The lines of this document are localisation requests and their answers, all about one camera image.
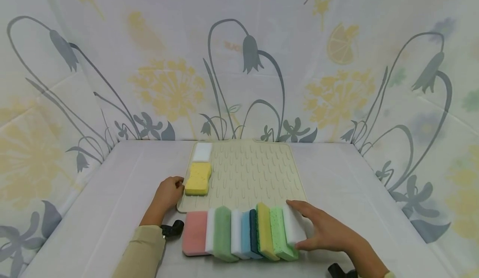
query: beige sleeve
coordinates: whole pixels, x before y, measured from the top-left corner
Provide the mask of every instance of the beige sleeve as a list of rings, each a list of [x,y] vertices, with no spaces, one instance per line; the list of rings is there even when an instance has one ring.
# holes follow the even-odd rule
[[[393,272],[388,272],[388,273],[384,276],[384,278],[396,278],[396,275],[394,275]]]
[[[155,278],[165,247],[161,232],[155,225],[137,227],[112,277]]]

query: beige silicone mat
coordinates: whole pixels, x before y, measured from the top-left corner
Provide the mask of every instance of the beige silicone mat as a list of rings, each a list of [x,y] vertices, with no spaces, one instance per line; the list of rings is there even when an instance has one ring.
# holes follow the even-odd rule
[[[185,182],[190,176],[191,156]],[[287,144],[252,139],[214,141],[210,162],[208,195],[183,195],[177,205],[179,212],[207,211],[222,205],[247,211],[258,202],[277,206],[286,199],[306,200]]]

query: white sponge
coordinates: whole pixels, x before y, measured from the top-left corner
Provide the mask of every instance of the white sponge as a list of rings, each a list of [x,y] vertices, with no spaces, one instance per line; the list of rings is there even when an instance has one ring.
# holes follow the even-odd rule
[[[212,143],[198,142],[195,146],[192,162],[209,162]]]
[[[296,243],[306,240],[303,216],[289,205],[283,206],[284,231],[288,245],[294,247]]]
[[[231,253],[240,259],[249,259],[242,254],[242,212],[235,209],[231,212]]]
[[[208,210],[207,216],[207,237],[205,242],[205,252],[212,254],[212,244],[215,238],[215,208]]]

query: lemon slice print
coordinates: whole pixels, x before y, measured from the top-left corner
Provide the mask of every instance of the lemon slice print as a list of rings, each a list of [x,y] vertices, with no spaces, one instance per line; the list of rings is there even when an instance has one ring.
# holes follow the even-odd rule
[[[352,43],[358,33],[358,26],[351,25],[346,30],[343,23],[340,23],[328,40],[328,57],[331,61],[340,65],[347,65],[353,62],[354,53]]]

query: cellulose sponge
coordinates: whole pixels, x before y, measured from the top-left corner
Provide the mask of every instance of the cellulose sponge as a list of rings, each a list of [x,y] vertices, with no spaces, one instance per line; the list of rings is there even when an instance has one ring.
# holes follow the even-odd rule
[[[215,212],[215,208],[208,209],[205,251],[209,254],[212,254],[213,240],[215,239]]]
[[[259,251],[268,259],[278,261],[279,257],[275,255],[272,245],[270,209],[259,202],[256,205],[256,211],[258,212]]]
[[[283,206],[283,221],[288,245],[294,247],[296,243],[306,240],[303,216],[287,204]]]
[[[271,216],[271,235],[272,246],[276,256],[293,261],[298,259],[298,252],[288,246],[286,242],[286,232],[284,231],[283,208],[275,207],[270,211]]]
[[[252,209],[251,211],[249,211],[249,245],[251,252],[254,253],[256,256],[259,256],[259,258],[257,259],[263,258],[258,249],[258,217],[256,209]]]
[[[231,211],[226,206],[221,206],[215,212],[215,236],[212,254],[226,262],[237,261],[238,258],[231,254]]]
[[[263,256],[258,255],[251,250],[251,237],[249,235],[250,227],[249,227],[249,211],[243,212],[242,214],[242,221],[241,221],[241,253],[248,258],[252,259],[261,259]]]
[[[182,244],[186,256],[208,255],[205,251],[207,218],[207,211],[192,211],[186,214]]]
[[[190,177],[185,185],[185,194],[187,196],[207,195],[210,176],[211,164],[209,162],[192,162],[190,167]]]
[[[242,253],[242,213],[238,209],[231,212],[231,253],[240,259],[249,259]]]

